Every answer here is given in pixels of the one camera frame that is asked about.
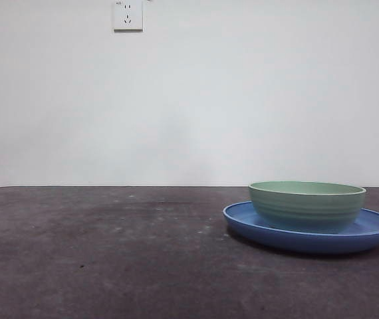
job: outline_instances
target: ceramic bowl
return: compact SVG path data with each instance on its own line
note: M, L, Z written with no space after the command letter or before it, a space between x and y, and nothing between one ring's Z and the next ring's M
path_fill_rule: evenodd
M339 233L362 206L362 187L311 181L263 181L249 186L256 212L271 227L306 233Z

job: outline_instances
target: stacked dishes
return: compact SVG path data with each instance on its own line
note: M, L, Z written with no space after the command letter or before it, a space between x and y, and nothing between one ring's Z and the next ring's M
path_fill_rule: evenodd
M379 213L362 187L307 181L249 186L251 202L226 207L229 226L264 245L306 253L351 253L379 245Z

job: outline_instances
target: white wall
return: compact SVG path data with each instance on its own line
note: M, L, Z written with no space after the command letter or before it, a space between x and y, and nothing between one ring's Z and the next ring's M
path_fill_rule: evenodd
M379 186L379 0L0 0L0 186Z

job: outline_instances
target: bowl rim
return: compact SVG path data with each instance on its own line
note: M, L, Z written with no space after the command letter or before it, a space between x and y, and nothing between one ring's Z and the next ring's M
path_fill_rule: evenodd
M327 185L337 185L337 186L349 186L353 188L359 189L359 191L353 191L353 192L348 192L348 193L339 193L339 194L332 194L332 193L297 193L297 192L292 192L292 191L272 191L270 189L263 189L261 187L255 187L255 184L260 184L260 183L284 183L284 182L291 182L291 183L315 183L315 184L327 184ZM305 196L347 196L347 195L359 195L366 193L367 190L363 187L359 186L353 186L353 185L348 185L348 184L340 184L340 183L327 183L323 181L256 181L255 183L251 183L249 185L249 189L253 189L255 191L267 191L269 193L278 193L278 194L292 194L292 195L305 195Z

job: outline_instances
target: plate rim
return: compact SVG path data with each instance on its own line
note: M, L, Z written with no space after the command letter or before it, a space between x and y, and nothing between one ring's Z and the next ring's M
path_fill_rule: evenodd
M308 236L320 236L320 237L357 237L357 236L371 236L371 235L379 235L379 231L373 231L373 232L370 232L370 233L362 233L362 234L327 234L327 233L306 233L306 232L302 232L302 231L289 231L289 230L286 230L286 229L277 229L277 228L271 228L271 227L268 227L268 226L259 226L259 225L254 225L254 224L249 224L249 223L244 223L232 216L230 216L228 213L227 213L227 209L233 207L233 206L238 206L238 205L244 205L244 204L248 204L248 203L252 203L251 201L242 201L242 202L239 202L239 203L234 203L234 204L231 204L231 205L228 205L227 207L225 207L223 209L223 215L239 224L242 224L242 225L247 225L247 226L250 226L250 227L254 227L254 228L258 228L258 229L264 229L264 230L268 230L268 231L275 231L275 232L279 232L279 233L287 233L287 234L296 234L296 235L308 235ZM377 214L379 215L379 212L377 211L373 211L371 209L367 209L367 208L362 208L361 210L363 211L367 211L369 213L373 213L373 214Z

